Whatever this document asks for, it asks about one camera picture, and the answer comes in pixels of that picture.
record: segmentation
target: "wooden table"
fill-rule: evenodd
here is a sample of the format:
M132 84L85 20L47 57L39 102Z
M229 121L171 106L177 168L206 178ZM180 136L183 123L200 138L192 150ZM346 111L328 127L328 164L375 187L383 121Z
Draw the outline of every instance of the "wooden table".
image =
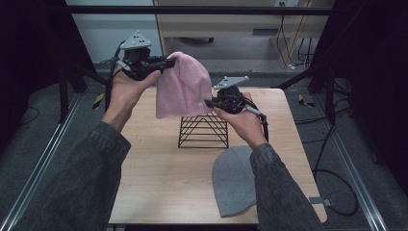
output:
M293 117L282 90L240 89L250 92L268 116L269 140L307 197L319 196ZM257 223L256 206L221 218L212 182L212 169L221 148L178 148L180 117L156 118L156 89L148 89L123 129L132 144L122 166L122 179L110 223ZM230 146L246 144L228 128ZM322 222L322 205L314 205Z

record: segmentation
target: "gray carpet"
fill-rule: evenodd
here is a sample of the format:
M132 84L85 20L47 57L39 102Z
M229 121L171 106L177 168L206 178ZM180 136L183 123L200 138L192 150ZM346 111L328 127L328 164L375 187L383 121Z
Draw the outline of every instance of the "gray carpet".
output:
M249 45L250 42L242 38L234 41L231 38L216 38L214 43L209 44L202 44L202 42L190 39L177 39L173 49L184 51L206 65L214 83L219 82L223 75L237 74L241 76L247 74L251 80L246 82L245 86L267 88L280 84L293 77L299 71L302 71L301 66L296 70L282 70L277 66L273 70L268 68L261 69L259 67L253 68L251 62L257 63L260 61L261 63L263 59L277 64L274 55L270 55L268 52L260 54L263 50L260 48L261 44L264 45L264 49L271 50L268 40L257 40L255 41L256 44L252 47ZM222 50L220 47L224 47L225 44L234 44L236 48L225 48L225 50ZM235 60L237 62L234 63L234 66L244 65L245 68L241 71L234 71L233 67L228 67L230 66L229 62L212 68L210 63L213 60L218 60L218 64L222 63L222 60ZM69 125L41 183L38 185L39 190L58 171L60 166L68 165L65 159L69 150L103 115L103 110L101 110L103 105L97 111L91 109L96 95L103 91L103 88L89 78L86 78L86 80L89 83L89 89L83 95L78 111ZM297 97L300 93L303 94L306 102L314 102L316 98L323 96L323 94L310 95L306 90L308 81L302 81L286 90L288 103L295 120L322 116L318 108L309 108L299 105L297 102ZM341 101L338 104L337 110L347 106L346 101ZM60 114L58 86L53 85L34 93L30 99L30 107L36 108L38 111L33 108L27 109L27 113L22 119L22 123L27 123L19 127L13 136L12 142L1 155L0 194L2 199L0 200L0 219L2 220L11 209L19 192L23 189L43 149L58 125ZM358 167L389 230L408 230L407 196L400 189L387 167L372 162L370 148L352 116L349 116L348 113L339 115L336 118L336 124L336 132L339 133L352 161ZM322 141L318 140L325 138L328 128L325 122L321 120L314 123L297 125L297 129L302 141L305 142L303 145L309 163L311 167L314 167L322 146ZM319 167L332 170L347 180L332 138L328 140ZM345 213L353 209L354 198L352 193L339 178L326 172L318 172L317 184L321 195L333 201L333 208ZM30 206L35 206L35 197L34 195ZM324 226L328 230L371 230L366 215L361 208L358 209L355 215L350 217L338 215L330 209L326 209L326 212L328 220L324 223Z

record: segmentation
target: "black curtain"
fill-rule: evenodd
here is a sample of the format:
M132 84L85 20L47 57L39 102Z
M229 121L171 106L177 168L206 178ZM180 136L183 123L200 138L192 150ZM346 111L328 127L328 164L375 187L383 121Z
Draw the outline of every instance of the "black curtain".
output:
M0 7L0 153L27 110L28 98L65 77L77 91L86 88L69 63L95 72L70 13L43 12L41 6L66 6L64 0L3 0Z
M356 17L329 17L314 60L348 26L326 68L351 83L349 101L372 152L408 194L408 1L336 1L342 8L361 3ZM314 76L314 87L323 87L326 75Z

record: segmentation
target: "gray sleeve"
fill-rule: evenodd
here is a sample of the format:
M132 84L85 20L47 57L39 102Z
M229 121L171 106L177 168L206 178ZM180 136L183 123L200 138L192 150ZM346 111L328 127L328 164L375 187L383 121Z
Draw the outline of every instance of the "gray sleeve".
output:
M106 230L130 146L100 122L73 149L65 168L36 191L37 201L14 230Z
M269 143L253 150L250 163L261 231L323 229L313 206Z

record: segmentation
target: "black metal frame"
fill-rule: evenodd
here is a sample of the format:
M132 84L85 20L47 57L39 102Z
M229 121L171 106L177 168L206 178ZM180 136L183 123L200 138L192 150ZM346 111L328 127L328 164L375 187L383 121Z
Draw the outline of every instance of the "black metal frame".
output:
M189 143L202 143L204 145L191 146ZM228 124L214 113L199 116L182 116L178 147L229 147Z
M245 14L245 15L343 15L346 9L212 6L55 6L43 11L104 14Z

